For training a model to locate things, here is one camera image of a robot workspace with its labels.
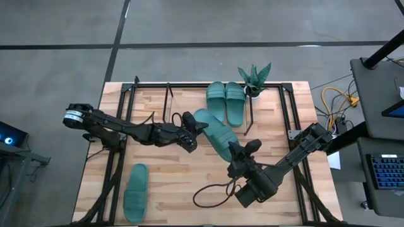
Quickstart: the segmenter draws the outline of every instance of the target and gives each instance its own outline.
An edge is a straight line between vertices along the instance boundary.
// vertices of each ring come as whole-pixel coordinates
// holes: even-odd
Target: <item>black stand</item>
[[[13,177],[9,196],[6,198],[6,202],[1,209],[0,226],[7,226],[9,218],[13,213],[20,196],[21,189],[24,184],[23,180],[27,175],[31,161],[38,161],[41,166],[45,166],[49,164],[51,158],[43,157],[39,154],[31,152],[30,150],[16,148],[3,142],[0,142],[0,155],[2,158],[4,158],[4,164],[2,165],[1,170],[4,169],[7,162],[6,159],[8,158],[16,158],[18,161],[21,161],[19,164],[19,170],[14,173],[16,177]]]
[[[376,53],[370,56],[370,58],[366,59],[366,61],[362,61],[363,65],[367,69],[374,69],[376,64],[383,60],[387,55],[395,51],[399,46],[404,43],[404,30],[402,30],[399,34],[393,37],[388,43],[382,46]]]

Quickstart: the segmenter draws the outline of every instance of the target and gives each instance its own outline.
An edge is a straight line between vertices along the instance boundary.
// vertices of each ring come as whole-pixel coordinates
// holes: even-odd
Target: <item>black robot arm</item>
[[[295,139],[295,148],[275,165],[257,163],[251,156],[261,147],[261,141],[255,139],[242,147],[230,143],[233,160],[227,168],[230,178],[243,176],[247,179],[245,186],[235,193],[237,200],[248,207],[252,202],[264,202],[278,191],[283,177],[297,166],[307,155],[317,150],[326,149],[332,141],[331,134],[319,124],[311,124]]]
[[[202,129],[208,127],[206,123],[195,121],[189,112],[184,112],[181,116],[180,127],[173,123],[133,124],[107,115],[101,110],[95,110],[89,104],[79,103],[69,105],[63,124],[72,129],[86,130],[92,136],[101,139],[102,144],[109,149],[121,146],[122,139],[119,133],[123,133],[143,145],[162,147],[178,144],[188,153],[196,149],[198,146],[196,137],[202,133]]]

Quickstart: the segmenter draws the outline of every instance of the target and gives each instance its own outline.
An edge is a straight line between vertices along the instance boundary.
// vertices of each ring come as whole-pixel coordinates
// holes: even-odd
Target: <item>wooden tabletop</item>
[[[308,82],[292,82],[295,93],[300,124],[303,129],[317,122]],[[106,83],[100,109],[115,116],[122,83]],[[175,113],[206,108],[206,88],[173,88],[174,97],[169,96],[166,121]],[[292,113],[286,94],[288,112]],[[155,111],[155,122],[162,121],[165,88],[137,88],[135,92],[132,122],[144,121]],[[124,115],[128,99],[124,104]],[[282,107],[277,89],[265,90],[253,101],[254,124],[248,135],[244,136],[250,123],[249,108],[245,108],[244,124],[234,131],[242,145],[252,139],[260,139],[261,149],[254,154],[260,163],[275,164],[289,152]],[[292,128],[294,120],[289,114]],[[88,155],[102,148],[100,143],[90,146]],[[104,181],[107,152],[100,153],[87,161],[83,179],[73,214],[73,221],[82,218],[100,195]],[[340,206],[335,192],[331,171],[324,152],[318,151],[308,157],[314,190],[331,213],[342,220]],[[212,183],[227,183],[228,163],[223,161],[202,134],[198,136],[198,148],[191,154],[178,145],[164,148],[142,146],[130,138],[126,148],[124,169],[121,180],[119,201],[115,224],[130,224],[123,213],[123,192],[126,189],[129,172],[134,164],[145,163],[149,169],[148,205],[144,224],[212,224],[212,225],[268,225],[268,224],[301,224],[297,202],[297,194],[293,173],[285,175],[278,193],[264,203],[253,202],[247,209],[243,208],[235,197],[225,204],[213,208],[202,209],[192,202],[193,194],[200,188]],[[245,179],[237,183],[245,184]],[[197,200],[200,204],[212,205],[226,198],[223,187],[208,189],[200,193]],[[312,220],[311,208],[307,194],[305,201],[309,219]],[[109,206],[105,209],[108,216]]]

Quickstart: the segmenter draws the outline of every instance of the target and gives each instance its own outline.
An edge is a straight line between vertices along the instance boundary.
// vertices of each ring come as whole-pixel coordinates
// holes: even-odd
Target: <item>monitor screen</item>
[[[0,141],[17,148],[20,148],[27,133],[16,129],[4,122],[0,122]]]
[[[404,106],[398,107],[397,109],[389,113],[392,117],[404,117]]]

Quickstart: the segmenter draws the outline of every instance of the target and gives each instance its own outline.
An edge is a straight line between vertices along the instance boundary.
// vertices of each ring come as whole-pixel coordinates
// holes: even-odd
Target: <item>white pot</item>
[[[247,90],[247,86],[244,87],[244,94],[247,95],[246,90]],[[251,99],[257,99],[257,98],[259,98],[259,97],[261,96],[261,93],[262,93],[262,92],[260,92],[257,97],[251,97]]]

